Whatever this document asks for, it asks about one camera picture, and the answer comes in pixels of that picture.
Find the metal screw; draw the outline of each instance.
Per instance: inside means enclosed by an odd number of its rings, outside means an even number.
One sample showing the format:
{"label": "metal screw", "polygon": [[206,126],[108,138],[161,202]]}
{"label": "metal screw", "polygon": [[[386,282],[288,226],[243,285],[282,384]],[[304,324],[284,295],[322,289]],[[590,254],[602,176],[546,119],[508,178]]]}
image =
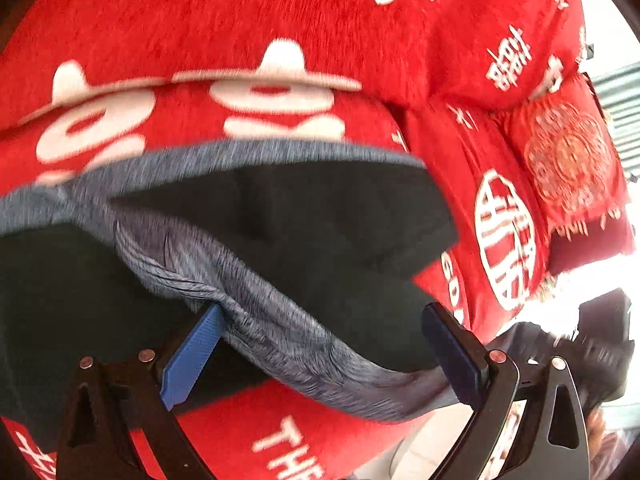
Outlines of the metal screw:
{"label": "metal screw", "polygon": [[141,350],[140,353],[138,354],[138,359],[142,363],[149,363],[153,361],[155,358],[156,358],[156,353],[149,348],[147,348],[146,350]]}
{"label": "metal screw", "polygon": [[489,352],[489,359],[494,363],[503,363],[507,360],[507,354],[502,350],[491,350]]}
{"label": "metal screw", "polygon": [[87,370],[87,368],[91,368],[93,365],[94,365],[93,357],[87,356],[80,359],[80,367],[82,368],[82,370]]}
{"label": "metal screw", "polygon": [[551,364],[557,370],[564,370],[566,368],[566,362],[561,357],[554,357],[551,359]]}

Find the black object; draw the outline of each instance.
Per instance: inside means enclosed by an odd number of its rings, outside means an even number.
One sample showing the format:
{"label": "black object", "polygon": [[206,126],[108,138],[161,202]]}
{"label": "black object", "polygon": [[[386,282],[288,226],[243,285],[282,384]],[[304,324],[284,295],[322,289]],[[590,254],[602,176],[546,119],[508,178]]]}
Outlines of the black object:
{"label": "black object", "polygon": [[614,345],[629,340],[631,300],[621,288],[580,305],[578,334]]}
{"label": "black object", "polygon": [[[458,234],[423,168],[353,160],[245,166],[112,203],[125,219],[144,210],[207,232],[365,359],[407,373],[436,367],[415,322],[433,298],[412,280]],[[142,238],[147,227],[139,229]]]}
{"label": "black object", "polygon": [[[433,351],[458,397],[473,404],[481,400],[432,480],[476,480],[517,399],[527,399],[527,407],[499,478],[588,480],[586,430],[564,360],[527,365],[521,377],[502,351],[487,351],[437,303],[425,308],[422,327],[435,337]],[[115,365],[94,360],[86,367],[84,362],[65,409],[58,480],[150,480],[120,409],[125,398],[140,412],[146,439],[168,480],[215,480],[159,395],[162,364],[177,345],[174,341],[166,348],[146,364],[135,358]],[[12,467],[19,468],[15,461]]]}
{"label": "black object", "polygon": [[640,436],[637,436],[626,455],[607,480],[637,480],[640,471]]}
{"label": "black object", "polygon": [[[158,348],[193,312],[146,290],[113,248],[75,225],[2,236],[0,255],[0,415],[28,428],[50,453],[82,357],[117,363],[141,348]],[[268,379],[221,341],[176,410],[206,406]]]}
{"label": "black object", "polygon": [[544,362],[557,355],[569,363],[585,418],[598,405],[619,399],[634,355],[629,340],[629,298],[612,290],[580,306],[578,332],[573,339],[541,333],[535,355]]}

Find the gray fabric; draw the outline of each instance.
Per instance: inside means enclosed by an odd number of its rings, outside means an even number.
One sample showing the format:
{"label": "gray fabric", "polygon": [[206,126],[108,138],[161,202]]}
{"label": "gray fabric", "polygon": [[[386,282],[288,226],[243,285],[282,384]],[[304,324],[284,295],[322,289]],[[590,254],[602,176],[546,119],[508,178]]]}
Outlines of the gray fabric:
{"label": "gray fabric", "polygon": [[143,285],[166,298],[223,305],[225,339],[281,382],[376,420],[438,407],[433,399],[446,385],[439,368],[404,374],[367,361],[198,228],[126,209],[116,217],[116,248]]}
{"label": "gray fabric", "polygon": [[[177,219],[113,206],[108,199],[211,171],[310,160],[365,160],[422,167],[415,158],[352,144],[225,141],[147,153],[59,186],[0,200],[0,234],[73,222],[115,246],[150,291],[193,310],[225,309],[225,339],[262,370],[354,415],[398,421],[456,402],[442,371],[385,370],[353,352],[203,231]],[[501,343],[508,346],[508,336]]]}
{"label": "gray fabric", "polygon": [[148,189],[187,177],[260,164],[292,164],[315,160],[389,162],[423,168],[404,153],[359,144],[305,140],[220,140],[187,148],[149,152],[97,168],[69,182],[24,187],[0,199],[0,234],[74,222],[104,242],[113,243],[108,197]]}

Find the red fabric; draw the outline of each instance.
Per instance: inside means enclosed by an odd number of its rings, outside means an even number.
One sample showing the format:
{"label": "red fabric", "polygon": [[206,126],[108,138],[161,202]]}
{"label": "red fabric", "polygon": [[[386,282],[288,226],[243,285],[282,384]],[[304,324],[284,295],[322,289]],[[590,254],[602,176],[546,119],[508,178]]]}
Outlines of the red fabric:
{"label": "red fabric", "polygon": [[389,111],[361,94],[223,83],[116,92],[6,130],[0,136],[0,196],[36,181],[68,180],[143,151],[217,139],[344,140],[404,151]]}
{"label": "red fabric", "polygon": [[[55,455],[42,455],[24,427],[3,420],[42,480],[54,480]],[[337,480],[397,443],[416,424],[424,423],[424,418],[404,424],[367,422],[326,408],[276,381],[269,381],[181,415],[178,421],[220,480],[278,480],[278,474],[285,471],[287,465],[270,468],[270,462],[292,452],[297,452],[298,463],[309,461],[297,471],[297,474],[306,473],[300,480],[320,477]],[[272,446],[257,445],[280,433],[283,421],[293,424],[298,430],[298,439],[283,439]],[[149,474],[158,480],[164,479],[142,432],[135,431],[132,439]]]}
{"label": "red fabric", "polygon": [[585,222],[580,227],[564,229],[562,234],[553,233],[548,266],[552,276],[636,250],[634,230],[624,208],[605,213],[602,218]]}
{"label": "red fabric", "polygon": [[488,342],[545,272],[548,241],[534,191],[487,113],[432,102],[406,122],[411,153],[452,210],[460,242],[450,252],[464,276],[471,330]]}
{"label": "red fabric", "polygon": [[[583,23],[580,0],[37,0],[0,56],[0,130],[52,102],[68,60],[94,89],[135,86],[185,70],[253,71],[278,38],[300,45],[308,72],[352,79],[325,78],[330,86],[361,84],[400,107],[456,96],[509,108],[543,81],[551,56],[575,71]],[[487,78],[492,54],[508,88]],[[83,99],[62,72],[54,104]]]}
{"label": "red fabric", "polygon": [[536,189],[549,232],[600,219],[629,200],[618,152],[584,76],[498,115]]}

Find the black fabric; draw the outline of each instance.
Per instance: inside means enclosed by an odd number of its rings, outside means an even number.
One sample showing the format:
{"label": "black fabric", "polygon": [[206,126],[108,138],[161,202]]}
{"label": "black fabric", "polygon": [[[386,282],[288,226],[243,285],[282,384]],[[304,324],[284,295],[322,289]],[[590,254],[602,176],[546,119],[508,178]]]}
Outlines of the black fabric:
{"label": "black fabric", "polygon": [[[156,298],[110,248],[72,225],[0,237],[0,415],[56,449],[78,360],[159,348],[192,316]],[[221,342],[182,412],[266,380]]]}
{"label": "black fabric", "polygon": [[352,161],[245,167],[114,202],[206,230],[368,360],[403,372],[436,366],[420,332],[433,299],[412,277],[456,232],[423,169]]}

